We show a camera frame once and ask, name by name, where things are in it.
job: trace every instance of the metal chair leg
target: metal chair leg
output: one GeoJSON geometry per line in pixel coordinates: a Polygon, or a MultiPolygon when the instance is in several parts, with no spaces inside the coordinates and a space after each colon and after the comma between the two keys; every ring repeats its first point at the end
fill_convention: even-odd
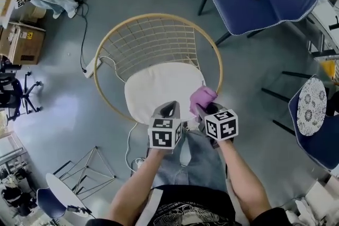
{"type": "Polygon", "coordinates": [[[30,100],[28,97],[24,97],[24,99],[25,99],[25,101],[31,106],[31,108],[34,110],[34,112],[39,112],[39,111],[40,111],[39,108],[36,109],[36,108],[33,106],[31,100],[30,100]]]}
{"type": "Polygon", "coordinates": [[[248,38],[253,37],[254,35],[257,35],[258,33],[262,32],[263,29],[252,31],[249,35],[247,35],[248,38]]]}
{"type": "Polygon", "coordinates": [[[291,72],[291,71],[282,71],[281,73],[283,75],[296,76],[296,77],[307,78],[307,79],[310,79],[312,77],[310,75],[301,74],[301,73],[294,73],[294,72],[291,72]]]}
{"type": "Polygon", "coordinates": [[[199,7],[199,10],[198,10],[198,16],[201,15],[201,12],[202,12],[203,8],[205,7],[206,1],[207,0],[202,0],[201,1],[200,7],[199,7]]]}
{"type": "MultiPolygon", "coordinates": [[[[85,175],[83,178],[81,178],[79,184],[81,184],[81,183],[85,180],[86,177],[87,177],[87,175],[85,175]]],[[[75,185],[75,186],[72,188],[72,191],[73,191],[73,192],[74,192],[74,190],[76,189],[76,187],[77,187],[77,185],[75,185]]]]}
{"type": "Polygon", "coordinates": [[[294,130],[292,130],[289,127],[283,125],[282,123],[280,123],[280,122],[278,122],[276,120],[273,120],[273,123],[276,124],[277,126],[279,126],[280,128],[283,128],[285,131],[289,132],[293,136],[296,136],[296,133],[294,132],[294,130]]]}
{"type": "Polygon", "coordinates": [[[225,41],[228,37],[231,36],[231,33],[227,32],[225,33],[224,35],[222,35],[221,38],[219,38],[217,41],[216,41],[216,46],[218,46],[219,44],[221,44],[223,41],[225,41]]]}
{"type": "Polygon", "coordinates": [[[339,56],[339,54],[337,54],[334,49],[327,49],[327,50],[324,50],[323,52],[313,52],[312,56],[314,58],[319,58],[319,57],[328,57],[328,56],[339,56]]]}
{"type": "Polygon", "coordinates": [[[312,42],[311,41],[307,41],[307,49],[308,49],[308,52],[311,52],[311,49],[312,49],[312,42]]]}
{"type": "Polygon", "coordinates": [[[32,86],[29,88],[29,90],[26,90],[26,91],[25,91],[24,95],[27,95],[27,96],[30,95],[31,91],[32,91],[36,86],[38,86],[37,83],[35,83],[34,85],[32,85],[32,86]]]}
{"type": "Polygon", "coordinates": [[[27,77],[30,75],[30,73],[25,74],[25,83],[23,87],[23,92],[27,92],[27,77]]]}
{"type": "Polygon", "coordinates": [[[288,103],[288,102],[291,100],[290,98],[287,98],[287,97],[285,97],[285,96],[282,96],[282,95],[279,94],[279,93],[275,93],[275,92],[273,92],[273,91],[270,91],[269,89],[261,88],[261,90],[262,90],[263,92],[269,94],[269,95],[272,95],[272,96],[274,96],[274,97],[276,97],[276,98],[278,98],[278,99],[280,99],[280,100],[283,100],[284,102],[287,102],[287,103],[288,103]]]}
{"type": "Polygon", "coordinates": [[[71,161],[64,163],[60,168],[58,168],[56,171],[53,172],[53,175],[57,174],[59,171],[61,171],[63,168],[65,168],[71,161]]]}
{"type": "Polygon", "coordinates": [[[320,37],[320,53],[324,52],[324,46],[325,46],[325,35],[322,34],[320,37]]]}

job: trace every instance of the black cable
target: black cable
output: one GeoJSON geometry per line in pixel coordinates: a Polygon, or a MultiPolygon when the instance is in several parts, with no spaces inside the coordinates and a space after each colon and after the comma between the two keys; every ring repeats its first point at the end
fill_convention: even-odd
{"type": "Polygon", "coordinates": [[[80,17],[82,17],[85,20],[85,31],[84,31],[83,41],[81,43],[81,50],[80,50],[80,66],[81,66],[81,70],[83,71],[83,73],[87,72],[87,70],[83,67],[83,62],[85,62],[84,61],[84,55],[83,55],[83,48],[84,48],[84,42],[85,42],[85,38],[86,38],[87,25],[88,25],[86,15],[88,14],[88,11],[90,10],[90,7],[87,4],[86,4],[86,6],[87,6],[86,14],[84,14],[84,6],[81,6],[80,7],[82,9],[81,10],[81,15],[79,15],[80,17]]]}

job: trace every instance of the printed graphic shirt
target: printed graphic shirt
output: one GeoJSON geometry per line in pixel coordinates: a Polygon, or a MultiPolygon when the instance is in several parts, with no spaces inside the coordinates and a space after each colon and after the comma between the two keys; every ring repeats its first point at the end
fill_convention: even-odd
{"type": "MultiPolygon", "coordinates": [[[[240,226],[227,193],[214,189],[165,185],[163,195],[148,226],[240,226]]],[[[251,226],[291,225],[284,209],[274,208],[259,215],[251,226]]],[[[89,220],[86,226],[122,226],[105,219],[89,220]]]]}

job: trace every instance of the white fabric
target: white fabric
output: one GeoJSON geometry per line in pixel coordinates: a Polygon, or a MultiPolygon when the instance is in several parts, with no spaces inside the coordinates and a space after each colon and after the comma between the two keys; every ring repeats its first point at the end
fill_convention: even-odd
{"type": "Polygon", "coordinates": [[[312,77],[299,95],[297,126],[301,134],[310,136],[322,127],[326,114],[326,91],[323,82],[312,77]]]}
{"type": "MultiPolygon", "coordinates": [[[[73,205],[75,207],[86,208],[86,206],[82,203],[78,196],[75,195],[73,191],[63,181],[61,181],[58,177],[56,177],[52,173],[46,174],[46,182],[54,196],[65,207],[73,205]]],[[[83,212],[74,214],[82,216],[84,218],[88,217],[88,214],[83,212]]]]}
{"type": "Polygon", "coordinates": [[[157,64],[132,75],[125,84],[125,98],[131,116],[149,124],[154,110],[164,103],[178,101],[180,118],[194,117],[190,110],[190,96],[202,85],[204,77],[191,64],[168,62],[157,64]]]}

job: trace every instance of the cardboard box label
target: cardboard box label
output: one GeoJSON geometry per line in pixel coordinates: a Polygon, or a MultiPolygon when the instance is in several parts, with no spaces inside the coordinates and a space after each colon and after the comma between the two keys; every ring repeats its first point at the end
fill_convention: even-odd
{"type": "Polygon", "coordinates": [[[20,38],[21,39],[26,39],[27,38],[27,32],[21,32],[20,38]]]}

